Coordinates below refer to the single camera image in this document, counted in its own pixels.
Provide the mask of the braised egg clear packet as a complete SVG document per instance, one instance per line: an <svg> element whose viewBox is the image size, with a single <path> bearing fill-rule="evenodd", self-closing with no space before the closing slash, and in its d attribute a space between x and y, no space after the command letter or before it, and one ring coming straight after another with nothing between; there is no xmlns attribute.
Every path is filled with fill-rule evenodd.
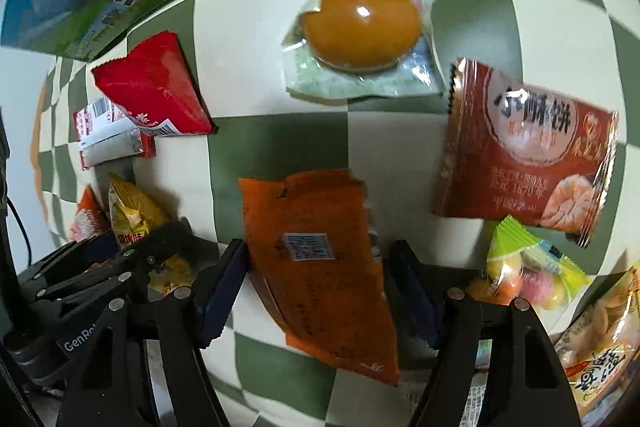
<svg viewBox="0 0 640 427"><path fill-rule="evenodd" d="M299 98L438 95L436 0L308 0L281 42L283 77Z"/></svg>

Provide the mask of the brown pastry snack packet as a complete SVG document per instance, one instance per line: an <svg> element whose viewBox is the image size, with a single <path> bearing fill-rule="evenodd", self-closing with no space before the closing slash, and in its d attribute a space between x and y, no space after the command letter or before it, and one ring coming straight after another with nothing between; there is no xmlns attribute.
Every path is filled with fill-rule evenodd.
<svg viewBox="0 0 640 427"><path fill-rule="evenodd" d="M448 126L433 211L591 242L613 173L618 114L518 82L461 57L451 67Z"/></svg>

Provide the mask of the red white snack box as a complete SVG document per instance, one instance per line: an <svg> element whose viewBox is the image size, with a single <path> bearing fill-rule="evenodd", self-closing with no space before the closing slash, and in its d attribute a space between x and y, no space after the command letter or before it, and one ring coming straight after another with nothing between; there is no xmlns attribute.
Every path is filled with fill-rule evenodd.
<svg viewBox="0 0 640 427"><path fill-rule="evenodd" d="M84 170L107 161L155 155L152 136L144 134L105 96L75 112L73 123Z"/></svg>

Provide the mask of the yellow crisps packet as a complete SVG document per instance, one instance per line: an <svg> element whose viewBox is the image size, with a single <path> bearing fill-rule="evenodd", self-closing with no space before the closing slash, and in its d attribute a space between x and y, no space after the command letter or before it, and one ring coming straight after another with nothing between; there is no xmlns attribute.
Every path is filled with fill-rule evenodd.
<svg viewBox="0 0 640 427"><path fill-rule="evenodd" d="M639 350L639 265L635 263L555 343L584 426L597 426Z"/></svg>

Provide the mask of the orange red snack packet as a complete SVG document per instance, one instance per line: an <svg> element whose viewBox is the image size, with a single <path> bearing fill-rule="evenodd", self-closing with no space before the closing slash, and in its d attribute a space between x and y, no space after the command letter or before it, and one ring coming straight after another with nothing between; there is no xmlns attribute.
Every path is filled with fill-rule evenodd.
<svg viewBox="0 0 640 427"><path fill-rule="evenodd" d="M70 239L81 242L110 230L110 221L107 220L92 187L87 185L76 206L76 212L70 225Z"/></svg>

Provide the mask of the yellow Sedaap noodle packet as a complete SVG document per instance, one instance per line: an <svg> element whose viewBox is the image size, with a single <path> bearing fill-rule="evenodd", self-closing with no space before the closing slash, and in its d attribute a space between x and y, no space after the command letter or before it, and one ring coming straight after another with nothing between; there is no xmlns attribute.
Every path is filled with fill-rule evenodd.
<svg viewBox="0 0 640 427"><path fill-rule="evenodd" d="M145 191L112 172L108 174L107 202L112 230L122 249L169 223L166 212ZM189 263L178 254L152 265L150 286L160 295L193 282Z"/></svg>

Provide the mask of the red triangular snack packet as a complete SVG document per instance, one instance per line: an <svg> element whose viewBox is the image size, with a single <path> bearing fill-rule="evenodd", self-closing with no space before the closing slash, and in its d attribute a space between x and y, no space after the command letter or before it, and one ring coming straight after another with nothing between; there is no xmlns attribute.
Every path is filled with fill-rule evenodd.
<svg viewBox="0 0 640 427"><path fill-rule="evenodd" d="M172 31L146 38L127 56L104 62L91 74L96 87L148 135L201 135L215 130Z"/></svg>

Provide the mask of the colourful candy bag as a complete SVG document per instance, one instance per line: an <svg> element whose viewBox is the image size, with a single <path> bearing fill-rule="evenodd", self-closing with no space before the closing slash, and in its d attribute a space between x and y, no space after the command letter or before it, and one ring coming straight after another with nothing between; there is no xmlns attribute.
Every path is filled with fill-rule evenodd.
<svg viewBox="0 0 640 427"><path fill-rule="evenodd" d="M588 283L570 257L509 216L495 228L484 275L469 283L466 292L484 303L507 306L523 298L553 311L567 307Z"/></svg>

